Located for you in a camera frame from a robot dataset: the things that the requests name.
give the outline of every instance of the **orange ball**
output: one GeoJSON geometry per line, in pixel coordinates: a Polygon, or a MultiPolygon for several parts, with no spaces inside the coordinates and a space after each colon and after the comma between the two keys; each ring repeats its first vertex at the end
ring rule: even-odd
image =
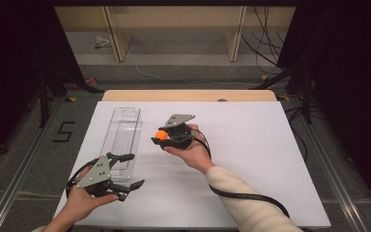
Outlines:
{"type": "Polygon", "coordinates": [[[165,140],[165,139],[167,139],[167,132],[165,132],[164,130],[159,130],[159,131],[156,133],[156,138],[159,138],[160,140],[165,140]]]}

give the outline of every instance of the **black strap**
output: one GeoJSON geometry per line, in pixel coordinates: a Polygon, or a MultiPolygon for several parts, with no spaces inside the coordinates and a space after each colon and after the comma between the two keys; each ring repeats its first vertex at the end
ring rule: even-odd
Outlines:
{"type": "Polygon", "coordinates": [[[269,196],[259,195],[259,194],[251,194],[251,193],[226,192],[226,191],[218,190],[218,189],[216,189],[212,186],[210,186],[210,189],[213,191],[213,193],[215,193],[219,196],[227,197],[227,198],[246,199],[246,200],[260,200],[260,201],[266,201],[266,202],[272,203],[273,205],[278,207],[282,211],[282,213],[284,213],[284,215],[286,217],[289,218],[289,213],[288,213],[287,209],[285,209],[285,207],[281,203],[279,203],[279,201],[277,201],[277,200],[275,200],[275,199],[273,199],[269,196]]]}

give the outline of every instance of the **transparent tray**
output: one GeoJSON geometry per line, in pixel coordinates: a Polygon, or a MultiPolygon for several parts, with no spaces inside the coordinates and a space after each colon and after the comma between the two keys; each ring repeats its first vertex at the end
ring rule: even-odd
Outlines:
{"type": "Polygon", "coordinates": [[[105,156],[110,152],[119,156],[135,154],[135,157],[132,160],[118,161],[114,164],[110,172],[112,181],[131,179],[142,123],[140,108],[118,107],[114,109],[100,155],[105,156]]]}

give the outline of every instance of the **gray carpet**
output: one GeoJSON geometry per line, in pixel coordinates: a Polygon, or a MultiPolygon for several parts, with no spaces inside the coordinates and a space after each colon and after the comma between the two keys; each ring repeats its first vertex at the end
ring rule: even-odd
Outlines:
{"type": "MultiPolygon", "coordinates": [[[[187,80],[216,80],[227,81],[227,76],[233,76],[233,81],[259,84],[260,71],[252,67],[140,67],[143,72],[161,75],[164,78],[187,80]]],[[[101,89],[247,89],[249,86],[240,84],[218,84],[211,82],[190,83],[182,81],[160,80],[155,77],[140,74],[134,66],[82,66],[84,76],[96,76],[101,89]]],[[[277,95],[283,95],[283,85],[273,88],[277,95]]],[[[36,159],[20,188],[20,193],[2,224],[1,231],[31,231],[50,222],[56,210],[59,197],[65,182],[71,174],[71,168],[89,126],[96,103],[101,100],[101,94],[89,94],[85,91],[69,91],[68,97],[76,97],[75,101],[64,101],[54,115],[44,141],[37,153],[36,159]],[[69,142],[56,143],[54,140],[65,139],[66,134],[58,134],[63,122],[74,122],[64,125],[64,130],[72,131],[69,142]],[[32,197],[28,192],[40,194],[32,197]]],[[[285,109],[294,107],[291,101],[281,102],[285,109]]],[[[0,192],[12,180],[16,168],[22,162],[24,155],[37,133],[40,122],[39,104],[32,101],[32,111],[25,112],[18,127],[8,142],[9,153],[0,155],[0,192]]],[[[371,192],[360,178],[355,167],[346,161],[346,151],[324,119],[321,112],[312,113],[313,127],[323,141],[329,158],[346,189],[356,202],[368,231],[371,231],[371,192]]],[[[318,231],[352,231],[335,194],[327,180],[326,173],[315,155],[315,148],[307,136],[300,119],[293,121],[293,127],[303,139],[308,150],[306,166],[314,181],[332,227],[318,231]]],[[[305,148],[298,140],[300,150],[305,148]]],[[[95,228],[76,227],[73,231],[100,231],[95,228]]]]}

